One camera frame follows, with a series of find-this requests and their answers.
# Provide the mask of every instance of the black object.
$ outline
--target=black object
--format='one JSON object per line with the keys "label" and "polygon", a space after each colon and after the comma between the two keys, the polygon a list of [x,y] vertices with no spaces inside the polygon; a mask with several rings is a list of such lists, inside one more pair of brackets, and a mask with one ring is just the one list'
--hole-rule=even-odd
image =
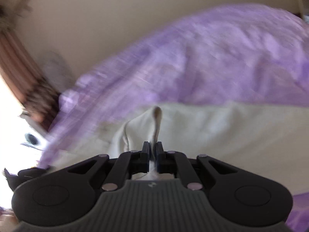
{"label": "black object", "polygon": [[39,143],[38,139],[32,135],[31,133],[26,133],[25,134],[25,139],[27,142],[31,143],[32,145],[37,145]]}
{"label": "black object", "polygon": [[48,172],[50,168],[29,168],[18,172],[18,175],[11,175],[7,169],[4,169],[5,177],[7,178],[7,183],[12,191],[14,191],[22,183],[31,180],[33,178],[39,177]]}
{"label": "black object", "polygon": [[145,142],[23,183],[12,198],[19,231],[289,231],[292,196],[279,183],[206,155],[165,152],[161,142],[154,156],[157,171],[177,179],[127,181],[149,171]]}

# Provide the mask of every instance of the screw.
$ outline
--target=screw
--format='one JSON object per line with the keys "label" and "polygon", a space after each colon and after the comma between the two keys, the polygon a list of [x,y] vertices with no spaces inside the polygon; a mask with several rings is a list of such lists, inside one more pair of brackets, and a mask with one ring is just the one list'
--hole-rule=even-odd
{"label": "screw", "polygon": [[203,188],[203,185],[198,183],[198,182],[191,182],[187,185],[187,188],[188,189],[191,189],[191,190],[200,190]]}
{"label": "screw", "polygon": [[102,186],[102,189],[105,191],[114,191],[118,188],[115,183],[106,183]]}

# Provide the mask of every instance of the wall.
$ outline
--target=wall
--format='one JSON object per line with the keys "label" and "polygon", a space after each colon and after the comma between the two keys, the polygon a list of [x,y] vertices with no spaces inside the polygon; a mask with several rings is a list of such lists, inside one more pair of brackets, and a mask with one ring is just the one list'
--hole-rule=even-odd
{"label": "wall", "polygon": [[222,3],[264,3],[292,13],[297,0],[30,0],[17,31],[35,59],[55,50],[75,77],[146,33]]}

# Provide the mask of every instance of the white sheet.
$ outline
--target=white sheet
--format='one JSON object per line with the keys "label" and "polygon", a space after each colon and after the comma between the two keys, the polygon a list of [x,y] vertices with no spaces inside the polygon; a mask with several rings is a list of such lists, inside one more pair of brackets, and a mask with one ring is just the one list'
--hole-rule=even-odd
{"label": "white sheet", "polygon": [[[273,179],[292,194],[309,191],[309,108],[229,103],[217,106],[162,104],[158,141],[164,150],[189,158],[205,153],[236,167]],[[154,107],[135,112],[124,124],[103,123],[53,166],[64,168],[100,153],[111,158],[153,142]],[[157,178],[153,171],[143,179]]]}

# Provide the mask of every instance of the curtain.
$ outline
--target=curtain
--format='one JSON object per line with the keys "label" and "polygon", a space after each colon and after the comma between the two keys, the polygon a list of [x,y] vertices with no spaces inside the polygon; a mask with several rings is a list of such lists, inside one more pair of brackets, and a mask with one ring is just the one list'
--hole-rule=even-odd
{"label": "curtain", "polygon": [[25,114],[48,130],[59,111],[57,92],[11,30],[0,32],[0,74]]}

